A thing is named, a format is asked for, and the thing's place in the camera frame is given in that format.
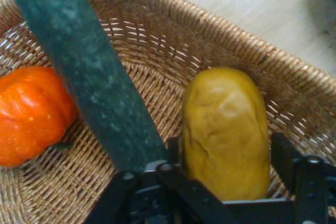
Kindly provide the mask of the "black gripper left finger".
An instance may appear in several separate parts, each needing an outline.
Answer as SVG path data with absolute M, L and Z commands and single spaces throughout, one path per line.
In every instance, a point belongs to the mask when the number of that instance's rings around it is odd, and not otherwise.
M 179 170 L 178 137 L 169 139 L 170 162 L 149 163 L 144 174 L 118 172 L 86 223 L 238 223 L 201 183 Z

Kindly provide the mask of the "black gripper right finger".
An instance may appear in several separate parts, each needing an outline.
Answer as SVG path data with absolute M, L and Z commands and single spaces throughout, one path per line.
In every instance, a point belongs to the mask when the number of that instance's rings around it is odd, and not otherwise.
M 280 132 L 271 136 L 271 164 L 295 199 L 225 202 L 239 223 L 335 223 L 328 212 L 335 206 L 335 166 L 301 154 Z

